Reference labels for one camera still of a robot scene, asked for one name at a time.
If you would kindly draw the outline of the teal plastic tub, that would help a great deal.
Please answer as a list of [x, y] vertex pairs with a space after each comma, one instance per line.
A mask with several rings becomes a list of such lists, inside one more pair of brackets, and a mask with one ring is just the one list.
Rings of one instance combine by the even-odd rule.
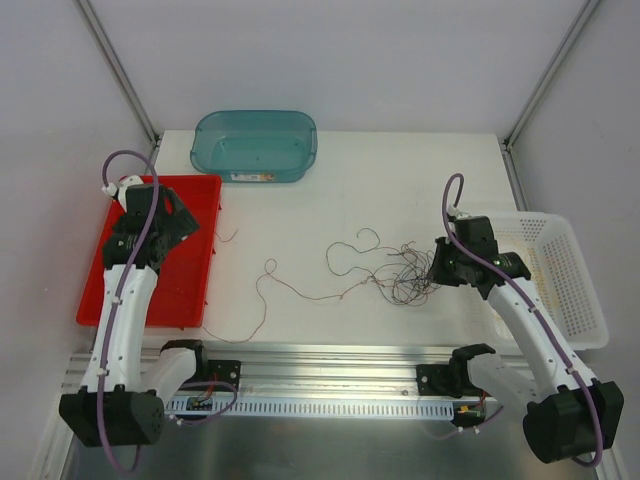
[[317, 128], [291, 110], [225, 110], [203, 117], [190, 150], [192, 166], [230, 183], [294, 183], [314, 165]]

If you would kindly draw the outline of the aluminium mounting rail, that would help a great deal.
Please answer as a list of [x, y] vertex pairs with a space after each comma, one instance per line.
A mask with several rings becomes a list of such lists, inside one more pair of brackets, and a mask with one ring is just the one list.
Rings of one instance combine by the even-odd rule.
[[417, 366], [446, 364], [453, 348], [229, 344], [205, 339], [207, 357], [241, 363], [243, 398], [396, 400], [418, 397]]

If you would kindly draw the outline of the white perforated plastic basket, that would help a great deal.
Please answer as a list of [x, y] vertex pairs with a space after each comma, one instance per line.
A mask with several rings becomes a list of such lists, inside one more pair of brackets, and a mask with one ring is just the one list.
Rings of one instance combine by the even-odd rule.
[[576, 351], [609, 342], [609, 331], [581, 249], [564, 218], [540, 212], [491, 211], [502, 253], [517, 253], [531, 272], [538, 298]]

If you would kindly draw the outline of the right aluminium frame post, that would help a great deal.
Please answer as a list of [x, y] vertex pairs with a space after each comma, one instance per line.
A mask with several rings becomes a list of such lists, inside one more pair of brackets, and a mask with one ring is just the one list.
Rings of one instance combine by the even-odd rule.
[[551, 88], [552, 83], [566, 63], [570, 53], [580, 41], [584, 31], [602, 4], [602, 0], [587, 0], [582, 2], [577, 14], [571, 21], [567, 31], [537, 80], [531, 94], [524, 103], [515, 123], [504, 137], [503, 144], [507, 152], [510, 152], [515, 146], [525, 127], [538, 109], [543, 97]]

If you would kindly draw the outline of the aluminium frame post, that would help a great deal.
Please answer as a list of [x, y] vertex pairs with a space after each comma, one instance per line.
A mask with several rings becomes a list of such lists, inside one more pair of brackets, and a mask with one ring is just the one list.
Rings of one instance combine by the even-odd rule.
[[525, 127], [538, 109], [543, 97], [551, 88], [552, 83], [566, 63], [570, 53], [580, 41], [584, 31], [602, 4], [602, 0], [587, 0], [582, 2], [577, 14], [571, 21], [567, 31], [537, 80], [531, 94], [524, 103], [515, 123], [504, 137], [503, 144], [507, 152], [510, 152], [515, 146]]
[[86, 25], [98, 51], [100, 52], [114, 81], [141, 128], [145, 138], [152, 147], [156, 147], [160, 134], [153, 125], [143, 103], [132, 83], [128, 72], [117, 53], [110, 36], [103, 25], [93, 3], [89, 0], [74, 0], [73, 5]]

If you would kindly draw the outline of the left aluminium frame post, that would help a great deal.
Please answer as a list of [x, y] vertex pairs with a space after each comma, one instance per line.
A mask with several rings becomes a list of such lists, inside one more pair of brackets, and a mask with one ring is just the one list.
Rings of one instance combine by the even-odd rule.
[[160, 134], [153, 125], [143, 103], [132, 83], [128, 72], [117, 53], [110, 36], [103, 25], [93, 3], [89, 0], [74, 0], [73, 5], [86, 25], [98, 51], [100, 52], [114, 81], [141, 128], [145, 138], [152, 147], [156, 147]]

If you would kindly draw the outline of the red plastic tray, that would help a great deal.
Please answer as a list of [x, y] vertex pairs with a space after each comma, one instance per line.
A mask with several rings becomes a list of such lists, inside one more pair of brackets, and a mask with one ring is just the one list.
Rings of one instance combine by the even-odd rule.
[[[202, 324], [214, 254], [222, 180], [216, 175], [161, 175], [159, 183], [175, 191], [199, 229], [169, 252], [160, 270], [146, 325], [197, 328]], [[80, 325], [95, 327], [99, 323], [104, 297], [102, 247], [122, 213], [119, 205], [112, 205], [106, 214], [76, 313]]]

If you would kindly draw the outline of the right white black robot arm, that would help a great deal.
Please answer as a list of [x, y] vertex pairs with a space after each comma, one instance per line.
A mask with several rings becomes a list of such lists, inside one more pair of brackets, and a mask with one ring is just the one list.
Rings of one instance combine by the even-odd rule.
[[527, 379], [484, 343], [455, 349], [430, 386], [451, 397], [482, 390], [519, 418], [527, 444], [543, 463], [571, 459], [597, 466], [614, 442], [624, 396], [601, 382], [571, 349], [515, 252], [502, 253], [486, 216], [444, 216], [429, 281], [470, 286], [511, 331], [532, 374]]

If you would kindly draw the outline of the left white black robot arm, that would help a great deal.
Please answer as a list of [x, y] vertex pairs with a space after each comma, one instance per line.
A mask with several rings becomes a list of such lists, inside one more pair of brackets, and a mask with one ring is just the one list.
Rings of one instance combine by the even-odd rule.
[[169, 251], [199, 225], [176, 193], [138, 176], [104, 192], [123, 209], [102, 248], [104, 295], [91, 360], [59, 414], [89, 448], [142, 446], [158, 441], [164, 409], [184, 385], [203, 387], [210, 365], [199, 340], [173, 340], [147, 372], [141, 352], [147, 314]]

